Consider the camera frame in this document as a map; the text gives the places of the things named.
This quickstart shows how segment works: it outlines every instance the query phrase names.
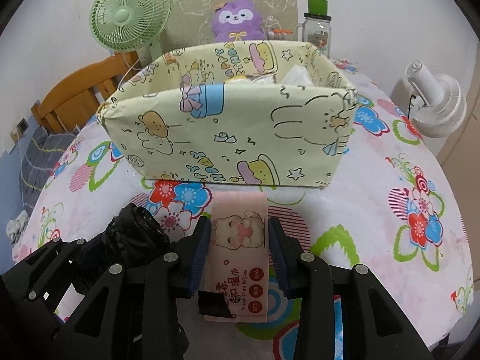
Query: star print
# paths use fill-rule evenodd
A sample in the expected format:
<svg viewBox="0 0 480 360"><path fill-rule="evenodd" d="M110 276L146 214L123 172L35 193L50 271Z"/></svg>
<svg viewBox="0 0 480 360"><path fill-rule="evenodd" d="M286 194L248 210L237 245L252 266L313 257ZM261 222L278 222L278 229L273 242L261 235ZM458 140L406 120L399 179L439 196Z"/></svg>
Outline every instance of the star print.
<svg viewBox="0 0 480 360"><path fill-rule="evenodd" d="M287 176L290 179L294 179L297 181L299 178L304 177L305 175L302 174L302 168L298 169L289 169L290 174Z"/></svg>
<svg viewBox="0 0 480 360"><path fill-rule="evenodd" d="M292 57L293 57L293 55L290 52L290 49L282 51L282 58L285 59L286 61L288 61Z"/></svg>

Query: yellow cartoon-print box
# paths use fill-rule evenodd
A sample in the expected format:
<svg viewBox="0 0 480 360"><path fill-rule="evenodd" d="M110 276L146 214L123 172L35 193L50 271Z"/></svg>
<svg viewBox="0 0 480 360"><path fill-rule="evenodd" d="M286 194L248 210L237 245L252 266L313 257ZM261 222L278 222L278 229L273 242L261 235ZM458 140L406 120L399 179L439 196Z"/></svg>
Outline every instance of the yellow cartoon-print box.
<svg viewBox="0 0 480 360"><path fill-rule="evenodd" d="M315 86L238 77L294 65ZM166 53L124 83L97 112L145 178L325 187L354 120L356 90L310 43L249 41Z"/></svg>

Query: wooden bed frame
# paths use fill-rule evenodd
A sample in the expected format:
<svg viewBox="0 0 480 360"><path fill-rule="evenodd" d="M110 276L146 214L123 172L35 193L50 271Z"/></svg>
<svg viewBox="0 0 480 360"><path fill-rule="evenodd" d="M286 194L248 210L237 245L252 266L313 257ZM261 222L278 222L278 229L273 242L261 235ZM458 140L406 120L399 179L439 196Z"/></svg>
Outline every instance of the wooden bed frame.
<svg viewBox="0 0 480 360"><path fill-rule="evenodd" d="M99 106L94 88L107 100L117 90L117 77L123 76L136 61L135 51L124 52L70 74L54 86L42 104L31 108L38 124L49 132L73 131L75 126L82 128ZM135 73L132 69L125 80Z"/></svg>

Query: floral bedsheet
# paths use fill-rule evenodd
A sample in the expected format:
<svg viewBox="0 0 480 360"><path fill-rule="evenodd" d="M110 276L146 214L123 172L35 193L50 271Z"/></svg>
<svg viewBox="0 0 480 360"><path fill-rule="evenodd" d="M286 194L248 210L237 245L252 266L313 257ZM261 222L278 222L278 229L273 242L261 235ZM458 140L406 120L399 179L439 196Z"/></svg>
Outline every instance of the floral bedsheet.
<svg viewBox="0 0 480 360"><path fill-rule="evenodd" d="M351 74L361 103L349 151L324 190L264 187L268 211L305 250L329 264L369 266L431 346L473 301L470 249L460 212L416 128L368 77L346 61L340 66ZM172 239L179 239L192 232L200 215L208 215L212 191L228 190L258 187L187 183L174 173L145 180L93 119L47 181L13 259L20 261L57 236L67 242L89 240L129 202L146 207ZM267 323L205 322L195 301L179 300L180 322L195 348L185 358L210 359L219 350L233 358L293 358L300 303L282 296L273 270L269 285ZM71 287L59 316L68 317L81 297ZM338 300L335 309L336 354L342 359Z"/></svg>

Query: white wall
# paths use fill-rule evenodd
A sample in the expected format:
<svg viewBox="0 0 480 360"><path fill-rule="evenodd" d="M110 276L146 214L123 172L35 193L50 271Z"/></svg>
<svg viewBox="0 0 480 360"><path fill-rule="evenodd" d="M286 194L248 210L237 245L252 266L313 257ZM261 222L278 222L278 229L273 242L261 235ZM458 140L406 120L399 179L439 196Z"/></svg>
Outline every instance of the white wall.
<svg viewBox="0 0 480 360"><path fill-rule="evenodd" d="M332 54L348 58L391 93L415 59L470 86L477 38L453 0L328 0ZM109 53L93 40L93 0L25 0L0 37L0 142L12 119L76 69ZM298 0L298 14L307 0Z"/></svg>

